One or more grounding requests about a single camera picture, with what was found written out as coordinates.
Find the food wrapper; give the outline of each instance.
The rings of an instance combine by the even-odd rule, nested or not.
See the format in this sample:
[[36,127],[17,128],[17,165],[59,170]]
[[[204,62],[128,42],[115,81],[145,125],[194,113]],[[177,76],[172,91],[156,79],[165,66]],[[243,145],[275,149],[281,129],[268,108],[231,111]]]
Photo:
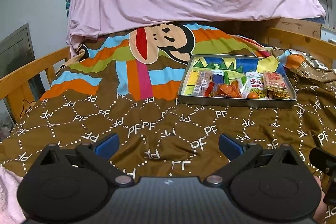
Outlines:
[[216,84],[213,88],[213,97],[241,98],[241,92],[238,87],[238,81],[233,81],[231,85]]
[[211,82],[212,75],[213,75],[213,72],[211,70],[200,71],[199,77],[197,79],[196,85],[191,95],[192,96],[205,96],[205,93],[209,87],[209,83]]
[[206,89],[205,93],[204,93],[204,96],[205,97],[209,97],[211,96],[211,93],[212,93],[212,90],[213,90],[213,87],[215,86],[215,83],[214,82],[210,82],[209,83],[209,86],[208,88]]
[[264,87],[266,90],[273,91],[275,93],[288,94],[288,88],[285,80],[280,73],[272,71],[263,72]]
[[243,91],[243,98],[247,98],[249,93],[256,93],[259,99],[267,99],[267,92],[264,89],[263,75],[256,71],[246,73],[246,84]]
[[281,92],[274,92],[274,91],[267,91],[267,96],[269,99],[275,99],[275,100],[288,100],[290,96],[288,94],[284,94]]

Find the cartoon character sticker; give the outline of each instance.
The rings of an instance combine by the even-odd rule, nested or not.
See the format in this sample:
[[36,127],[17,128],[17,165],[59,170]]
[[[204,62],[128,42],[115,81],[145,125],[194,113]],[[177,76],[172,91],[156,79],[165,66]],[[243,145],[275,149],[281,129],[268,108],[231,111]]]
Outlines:
[[35,105],[35,101],[32,102],[28,102],[27,100],[23,100],[22,101],[22,106],[23,106],[23,110],[21,112],[20,117],[22,118],[23,115],[25,115],[26,112],[28,112],[29,110],[31,110],[31,108]]
[[179,23],[142,27],[130,33],[133,56],[143,64],[154,63],[163,50],[171,59],[188,64],[195,47],[193,32]]

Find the screw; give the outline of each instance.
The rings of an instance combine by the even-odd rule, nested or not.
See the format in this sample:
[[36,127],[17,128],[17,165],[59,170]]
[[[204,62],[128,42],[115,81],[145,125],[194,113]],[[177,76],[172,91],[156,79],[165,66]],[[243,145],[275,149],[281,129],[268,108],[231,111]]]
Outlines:
[[211,175],[207,177],[207,182],[211,184],[219,184],[223,181],[223,178],[217,175]]
[[115,182],[125,185],[127,183],[130,183],[132,181],[131,177],[126,176],[126,175],[121,175],[115,178]]

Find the hand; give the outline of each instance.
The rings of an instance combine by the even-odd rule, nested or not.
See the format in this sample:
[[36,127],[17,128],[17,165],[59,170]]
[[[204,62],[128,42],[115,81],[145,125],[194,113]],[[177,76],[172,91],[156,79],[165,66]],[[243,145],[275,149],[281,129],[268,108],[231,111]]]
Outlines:
[[320,179],[316,176],[314,176],[314,178],[321,189],[321,200],[320,200],[319,206],[316,209],[313,220],[315,220],[318,224],[324,224],[324,219],[325,219],[326,211],[327,211],[327,205],[323,202],[323,198],[325,194],[322,191],[322,184],[321,184]]

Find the metal tray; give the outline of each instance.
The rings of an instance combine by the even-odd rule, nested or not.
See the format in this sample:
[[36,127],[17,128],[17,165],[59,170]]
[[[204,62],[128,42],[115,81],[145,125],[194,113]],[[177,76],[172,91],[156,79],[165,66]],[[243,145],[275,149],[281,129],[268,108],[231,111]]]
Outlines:
[[265,108],[291,108],[296,103],[296,94],[294,88],[289,81],[287,75],[284,79],[289,88],[289,100],[260,100],[260,99],[238,99],[238,98],[218,98],[218,97],[203,97],[183,95],[182,91],[185,89],[186,81],[189,79],[193,61],[200,57],[217,57],[217,58],[240,58],[240,59],[264,59],[264,57],[244,56],[244,55],[228,55],[228,54],[195,54],[192,55],[187,68],[184,72],[180,87],[178,89],[177,97],[179,103],[187,105],[213,105],[213,106],[235,106],[235,107],[265,107]]

